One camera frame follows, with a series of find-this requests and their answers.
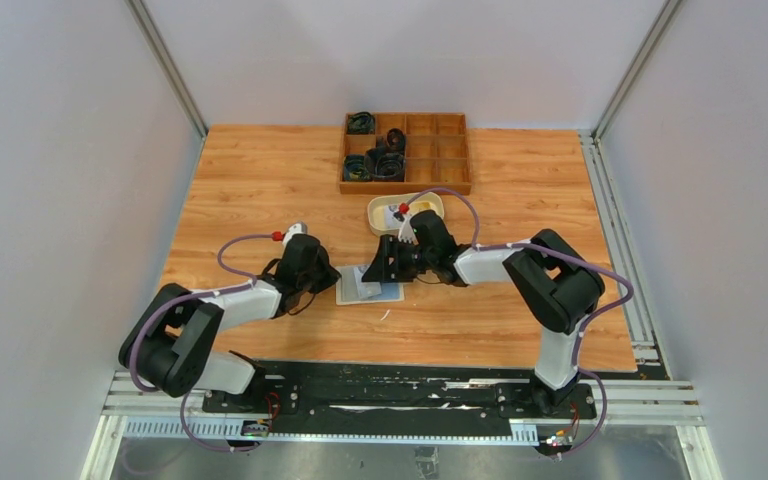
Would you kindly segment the pale credit card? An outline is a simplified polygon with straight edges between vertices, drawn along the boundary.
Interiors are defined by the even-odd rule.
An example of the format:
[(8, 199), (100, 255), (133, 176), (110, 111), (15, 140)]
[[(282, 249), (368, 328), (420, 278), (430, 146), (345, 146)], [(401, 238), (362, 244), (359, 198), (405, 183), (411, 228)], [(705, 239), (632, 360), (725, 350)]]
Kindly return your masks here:
[(360, 282), (357, 285), (357, 293), (360, 300), (371, 299), (381, 295), (382, 292), (382, 284), (378, 282)]

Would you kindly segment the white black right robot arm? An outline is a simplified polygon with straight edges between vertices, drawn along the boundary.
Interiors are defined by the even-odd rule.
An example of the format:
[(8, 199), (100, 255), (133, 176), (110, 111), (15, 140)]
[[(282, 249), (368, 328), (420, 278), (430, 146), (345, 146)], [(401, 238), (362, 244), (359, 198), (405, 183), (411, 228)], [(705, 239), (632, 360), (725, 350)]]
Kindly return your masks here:
[(578, 357), (583, 323), (596, 310), (605, 284), (555, 231), (544, 229), (521, 246), (461, 244), (435, 212), (404, 222), (410, 235), (385, 234), (365, 282), (409, 283), (433, 273), (444, 285), (468, 287), (510, 283), (542, 328), (539, 357), (530, 378), (533, 408), (556, 417), (571, 403), (580, 379)]

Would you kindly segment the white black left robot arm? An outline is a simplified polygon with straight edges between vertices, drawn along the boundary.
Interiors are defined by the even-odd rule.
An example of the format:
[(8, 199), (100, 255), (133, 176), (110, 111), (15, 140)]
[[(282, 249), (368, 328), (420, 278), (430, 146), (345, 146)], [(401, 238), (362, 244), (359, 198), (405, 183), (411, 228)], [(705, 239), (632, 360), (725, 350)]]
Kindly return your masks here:
[(281, 243), (281, 256), (260, 274), (245, 273), (241, 284), (191, 290), (168, 283), (160, 288), (118, 352), (120, 365), (139, 390), (172, 398), (193, 390), (221, 391), (243, 413), (264, 405), (267, 389), (255, 379), (255, 365), (240, 354), (215, 351), (217, 336), (295, 314), (304, 296), (315, 297), (340, 278), (316, 237), (287, 231), (270, 238)]

